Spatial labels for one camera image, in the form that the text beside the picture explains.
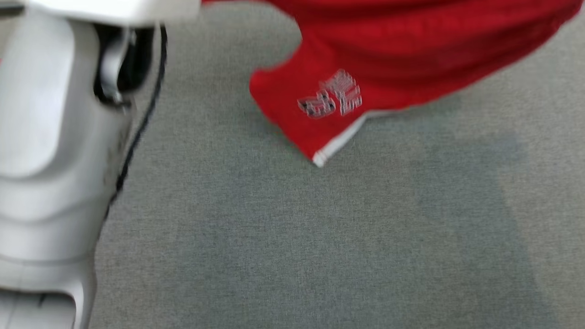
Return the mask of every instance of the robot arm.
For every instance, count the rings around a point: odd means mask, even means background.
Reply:
[[[0,56],[0,329],[82,329],[154,27],[193,18],[200,2],[26,6]]]

